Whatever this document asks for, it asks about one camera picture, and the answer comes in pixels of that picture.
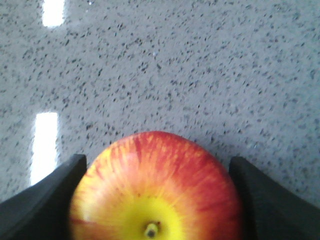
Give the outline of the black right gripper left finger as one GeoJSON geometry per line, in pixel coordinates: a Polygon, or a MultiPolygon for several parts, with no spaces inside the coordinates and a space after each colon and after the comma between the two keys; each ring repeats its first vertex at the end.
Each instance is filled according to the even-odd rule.
{"type": "Polygon", "coordinates": [[[38,183],[0,204],[2,240],[69,240],[69,207],[87,171],[84,154],[74,154],[38,183]]]}

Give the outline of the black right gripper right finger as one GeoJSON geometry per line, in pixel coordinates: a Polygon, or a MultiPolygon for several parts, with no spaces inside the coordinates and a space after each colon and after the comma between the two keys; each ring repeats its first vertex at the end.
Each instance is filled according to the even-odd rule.
{"type": "Polygon", "coordinates": [[[232,157],[228,171],[243,205],[244,239],[320,238],[319,208],[279,185],[243,157],[232,157]]]}

